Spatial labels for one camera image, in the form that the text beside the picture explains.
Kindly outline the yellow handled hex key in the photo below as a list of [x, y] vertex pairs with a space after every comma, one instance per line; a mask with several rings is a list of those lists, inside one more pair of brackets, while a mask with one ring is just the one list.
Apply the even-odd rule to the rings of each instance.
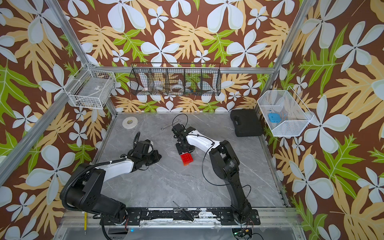
[[87, 234], [87, 222], [88, 222], [88, 214], [84, 212], [84, 235]]

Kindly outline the aluminium frame post back right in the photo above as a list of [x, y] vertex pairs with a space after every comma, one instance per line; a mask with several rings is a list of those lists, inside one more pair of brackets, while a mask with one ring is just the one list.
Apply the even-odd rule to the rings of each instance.
[[292, 52], [294, 40], [300, 35], [300, 27], [316, 1], [277, 1], [267, 16], [270, 27], [258, 29], [263, 38], [258, 44], [266, 44], [262, 53], [257, 55], [258, 64], [250, 69], [262, 81], [261, 95], [272, 87]]

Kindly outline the metal combination wrench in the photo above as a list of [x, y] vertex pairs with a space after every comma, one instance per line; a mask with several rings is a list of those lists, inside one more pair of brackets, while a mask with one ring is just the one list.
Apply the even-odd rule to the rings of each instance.
[[174, 120], [171, 124], [168, 124], [166, 126], [161, 127], [161, 131], [164, 131], [166, 128], [173, 127], [176, 123], [178, 123], [180, 120]]

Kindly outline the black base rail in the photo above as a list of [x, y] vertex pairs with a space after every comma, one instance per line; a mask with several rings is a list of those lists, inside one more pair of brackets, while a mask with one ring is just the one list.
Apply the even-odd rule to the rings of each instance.
[[122, 211], [121, 220], [104, 217], [100, 222], [106, 226], [143, 226], [145, 223], [171, 222], [172, 224], [215, 224], [219, 226], [259, 226], [261, 220], [256, 209], [251, 209], [248, 215], [236, 214], [230, 207], [218, 208], [183, 208], [193, 217], [191, 222], [177, 208], [127, 208]]

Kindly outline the blue object in basket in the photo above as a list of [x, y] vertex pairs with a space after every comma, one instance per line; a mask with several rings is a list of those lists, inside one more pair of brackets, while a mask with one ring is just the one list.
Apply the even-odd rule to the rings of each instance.
[[282, 118], [277, 113], [268, 113], [268, 119], [271, 123], [280, 123], [282, 121]]

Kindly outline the black tool on rail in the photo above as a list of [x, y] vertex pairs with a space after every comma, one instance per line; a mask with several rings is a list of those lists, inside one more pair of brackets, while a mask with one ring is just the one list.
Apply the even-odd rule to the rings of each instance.
[[175, 201], [173, 201], [173, 203], [188, 218], [189, 221], [193, 222], [195, 220], [194, 217], [187, 210], [181, 208]]

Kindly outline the black plastic case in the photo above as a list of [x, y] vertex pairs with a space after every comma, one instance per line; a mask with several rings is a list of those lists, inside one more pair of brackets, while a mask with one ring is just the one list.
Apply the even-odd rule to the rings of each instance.
[[256, 111], [252, 109], [233, 110], [230, 117], [237, 137], [259, 137], [264, 134]]

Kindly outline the aluminium frame post back left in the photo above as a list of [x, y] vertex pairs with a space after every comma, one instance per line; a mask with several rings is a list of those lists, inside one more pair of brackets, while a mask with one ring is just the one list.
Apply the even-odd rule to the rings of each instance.
[[[99, 69], [99, 67], [93, 65], [91, 63], [91, 61], [89, 60], [89, 58], [87, 57], [85, 50], [83, 49], [79, 39], [77, 38], [74, 29], [72, 28], [68, 19], [66, 18], [65, 14], [63, 12], [63, 9], [61, 8], [59, 2], [58, 1], [46, 1], [46, 3], [48, 5], [48, 7], [50, 8], [50, 10], [53, 11], [55, 17], [57, 18], [57, 20], [61, 26], [61, 29], [64, 32], [64, 34], [66, 35], [67, 40], [68, 40], [69, 44], [72, 46], [76, 56], [79, 57], [81, 67], [84, 64], [89, 64], [91, 67]], [[108, 110], [111, 112], [112, 115], [114, 115], [114, 116], [117, 115], [116, 108], [114, 107], [111, 98], [107, 101], [107, 104], [105, 105], [105, 107], [108, 108]]]

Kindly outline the white tape roll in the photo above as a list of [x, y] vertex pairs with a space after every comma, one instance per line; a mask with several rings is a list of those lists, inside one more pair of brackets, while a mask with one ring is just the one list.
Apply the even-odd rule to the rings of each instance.
[[123, 120], [122, 126], [125, 129], [133, 129], [138, 125], [139, 121], [136, 117], [127, 117]]

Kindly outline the aluminium frame post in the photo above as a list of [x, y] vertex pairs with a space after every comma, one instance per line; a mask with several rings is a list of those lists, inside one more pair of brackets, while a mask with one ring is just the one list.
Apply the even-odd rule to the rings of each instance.
[[257, 55], [258, 64], [250, 69], [262, 81], [261, 95], [272, 87], [292, 52], [294, 40], [300, 35], [300, 27], [316, 1], [277, 1], [267, 16], [270, 27], [258, 29], [263, 38], [258, 44], [266, 44], [262, 53]]
[[[65, 14], [63, 12], [63, 9], [61, 8], [59, 2], [58, 1], [46, 1], [46, 3], [48, 5], [48, 7], [50, 8], [50, 10], [53, 11], [55, 17], [57, 18], [57, 20], [61, 26], [61, 29], [64, 32], [64, 34], [66, 35], [67, 40], [68, 40], [69, 44], [72, 46], [76, 56], [79, 57], [81, 67], [84, 64], [89, 64], [91, 67], [99, 69], [99, 67], [93, 65], [91, 63], [91, 61], [89, 60], [89, 58], [87, 57], [85, 50], [83, 49], [79, 39], [77, 38], [74, 29], [72, 28], [68, 19], [66, 18]], [[107, 104], [105, 105], [105, 107], [108, 108], [108, 110], [111, 112], [112, 115], [114, 115], [114, 116], [117, 115], [116, 108], [114, 107], [111, 98], [107, 101]]]

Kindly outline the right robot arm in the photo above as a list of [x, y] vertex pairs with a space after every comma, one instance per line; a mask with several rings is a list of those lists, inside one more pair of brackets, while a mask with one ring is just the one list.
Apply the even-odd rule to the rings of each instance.
[[185, 166], [193, 161], [191, 153], [196, 149], [205, 152], [210, 157], [214, 173], [222, 179], [231, 197], [231, 209], [234, 219], [244, 224], [251, 214], [249, 203], [240, 181], [240, 161], [228, 141], [216, 141], [202, 135], [193, 127], [184, 125], [172, 126], [176, 148]]

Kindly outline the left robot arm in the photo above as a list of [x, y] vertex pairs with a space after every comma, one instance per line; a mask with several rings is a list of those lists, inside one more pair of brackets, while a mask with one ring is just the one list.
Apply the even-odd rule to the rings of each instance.
[[100, 216], [106, 222], [125, 222], [126, 205], [101, 194], [105, 181], [120, 175], [143, 171], [157, 163], [162, 156], [154, 150], [150, 140], [138, 141], [127, 154], [117, 160], [100, 162], [94, 165], [81, 164], [71, 175], [60, 193], [65, 209], [82, 211]]

